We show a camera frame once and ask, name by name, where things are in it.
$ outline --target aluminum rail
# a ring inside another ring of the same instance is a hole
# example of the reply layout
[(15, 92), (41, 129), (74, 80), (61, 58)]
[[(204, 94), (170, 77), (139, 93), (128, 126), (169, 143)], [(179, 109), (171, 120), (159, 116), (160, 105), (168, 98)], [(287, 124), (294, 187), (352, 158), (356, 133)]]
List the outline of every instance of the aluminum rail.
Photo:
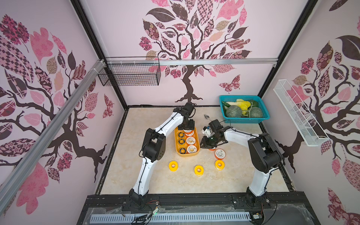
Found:
[(60, 111), (55, 115), (54, 119), (46, 127), (45, 131), (39, 136), (35, 144), (5, 180), (0, 188), (0, 215), (2, 215), (13, 196), (32, 172), (36, 163), (46, 151), (51, 141), (55, 138), (55, 135), (59, 132), (65, 120), (73, 112), (79, 99), (81, 99), (87, 88), (98, 75), (98, 71), (103, 68), (104, 60), (97, 61), (94, 64), (74, 93), (72, 93)]
[[(158, 60), (116, 60), (116, 57), (107, 58), (108, 65), (111, 64), (145, 64), (155, 63)], [(276, 64), (277, 58), (253, 58), (253, 59), (181, 59), (160, 60), (161, 66), (182, 65), (216, 65), (216, 64)]]

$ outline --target green vegetable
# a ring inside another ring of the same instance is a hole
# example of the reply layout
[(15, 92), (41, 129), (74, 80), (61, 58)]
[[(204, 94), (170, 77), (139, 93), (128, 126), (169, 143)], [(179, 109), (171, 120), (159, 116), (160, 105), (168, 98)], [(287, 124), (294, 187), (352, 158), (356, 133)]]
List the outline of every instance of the green vegetable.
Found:
[(243, 111), (237, 105), (230, 106), (226, 111), (227, 117), (241, 117), (242, 115), (243, 115)]
[(262, 110), (259, 107), (252, 107), (249, 116), (253, 118), (261, 118), (262, 117)]

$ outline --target marble floor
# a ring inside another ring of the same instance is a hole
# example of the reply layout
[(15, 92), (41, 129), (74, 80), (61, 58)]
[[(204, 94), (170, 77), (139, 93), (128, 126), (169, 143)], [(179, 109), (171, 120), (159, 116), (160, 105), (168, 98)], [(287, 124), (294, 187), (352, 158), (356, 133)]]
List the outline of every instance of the marble floor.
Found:
[[(155, 128), (170, 117), (173, 108), (130, 108), (120, 140), (117, 144), (110, 168), (108, 170), (101, 194), (128, 194), (134, 186), (141, 168), (142, 158), (138, 156), (145, 131)], [(211, 120), (223, 120), (219, 107), (196, 107), (193, 117), (199, 139), (201, 130)], [(260, 134), (258, 124), (231, 124), (236, 129)], [(223, 160), (225, 168), (221, 171), (215, 168), (216, 158), (214, 151), (200, 149), (192, 157), (180, 157), (175, 151), (174, 132), (166, 137), (166, 152), (156, 164), (156, 168), (149, 184), (149, 193), (226, 193), (246, 192), (254, 173), (249, 149), (236, 143), (227, 143), (221, 146), (226, 153)], [(177, 161), (179, 168), (171, 172), (168, 165)], [(204, 174), (197, 176), (194, 167), (201, 165)], [(279, 170), (274, 171), (267, 185), (269, 192), (288, 192), (286, 184)]]

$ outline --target wire basket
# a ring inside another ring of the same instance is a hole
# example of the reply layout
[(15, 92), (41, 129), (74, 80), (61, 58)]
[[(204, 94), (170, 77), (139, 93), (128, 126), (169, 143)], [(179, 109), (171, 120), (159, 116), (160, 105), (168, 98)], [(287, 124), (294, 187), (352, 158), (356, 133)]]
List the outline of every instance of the wire basket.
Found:
[(103, 86), (159, 85), (161, 73), (158, 57), (110, 57), (107, 59), (112, 60), (108, 63), (108, 67), (99, 72)]
[[(319, 146), (325, 141), (330, 140), (324, 129), (316, 120), (316, 117), (310, 113), (307, 104), (302, 101), (298, 93), (286, 79), (279, 80), (274, 91), (284, 105), (286, 111), (288, 111), (307, 146)], [(299, 106), (303, 107), (305, 112), (308, 113), (304, 114), (301, 112)], [(317, 129), (320, 130), (320, 133), (317, 133), (314, 130), (312, 124), (315, 124), (315, 126), (320, 128)]]

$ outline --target black wire basket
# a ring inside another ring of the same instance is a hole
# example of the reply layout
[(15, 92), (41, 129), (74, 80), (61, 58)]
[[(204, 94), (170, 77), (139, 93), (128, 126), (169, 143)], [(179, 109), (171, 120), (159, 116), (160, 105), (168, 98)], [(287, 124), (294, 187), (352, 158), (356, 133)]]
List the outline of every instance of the black wire basket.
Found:
[(109, 57), (108, 65), (99, 72), (103, 86), (159, 85), (158, 57)]

